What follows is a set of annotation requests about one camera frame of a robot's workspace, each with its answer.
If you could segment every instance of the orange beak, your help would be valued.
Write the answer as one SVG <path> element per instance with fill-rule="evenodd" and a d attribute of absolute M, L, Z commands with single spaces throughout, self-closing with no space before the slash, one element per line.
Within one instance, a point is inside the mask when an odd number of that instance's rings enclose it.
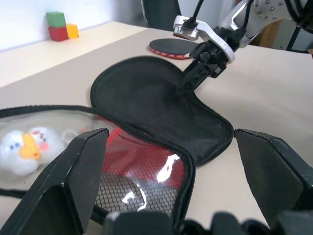
<path fill-rule="evenodd" d="M 20 148 L 20 156 L 24 159 L 39 160 L 41 154 L 34 138 L 30 134 L 23 134 L 22 139 L 24 141 L 24 146 Z"/>

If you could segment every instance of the black chair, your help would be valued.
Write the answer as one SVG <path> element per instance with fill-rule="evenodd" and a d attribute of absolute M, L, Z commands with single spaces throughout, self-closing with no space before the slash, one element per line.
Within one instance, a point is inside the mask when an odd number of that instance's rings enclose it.
<path fill-rule="evenodd" d="M 181 15 L 178 0 L 141 0 L 143 16 L 150 28 L 173 31 L 177 15 Z"/>

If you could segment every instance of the red block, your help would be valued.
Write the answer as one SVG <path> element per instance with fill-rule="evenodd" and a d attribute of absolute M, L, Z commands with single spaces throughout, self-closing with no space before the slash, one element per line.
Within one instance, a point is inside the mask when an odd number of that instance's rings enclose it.
<path fill-rule="evenodd" d="M 60 42 L 60 41 L 64 41 L 68 39 L 66 27 L 60 27 L 60 28 L 49 27 L 48 29 L 49 29 L 51 40 Z"/>

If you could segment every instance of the orange block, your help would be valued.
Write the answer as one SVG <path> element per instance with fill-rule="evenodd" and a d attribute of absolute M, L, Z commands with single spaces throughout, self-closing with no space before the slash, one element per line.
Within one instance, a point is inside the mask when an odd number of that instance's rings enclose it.
<path fill-rule="evenodd" d="M 78 38 L 77 25 L 72 24 L 72 23 L 68 23 L 67 24 L 67 35 L 68 35 L 68 38 L 70 38 L 70 39 Z"/>

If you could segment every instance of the mesh pocket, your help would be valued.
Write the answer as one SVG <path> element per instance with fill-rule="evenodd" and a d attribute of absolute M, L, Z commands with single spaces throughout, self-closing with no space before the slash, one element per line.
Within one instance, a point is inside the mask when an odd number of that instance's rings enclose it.
<path fill-rule="evenodd" d="M 171 215 L 184 175 L 178 155 L 116 128 L 107 142 L 96 204 L 107 212 Z"/>

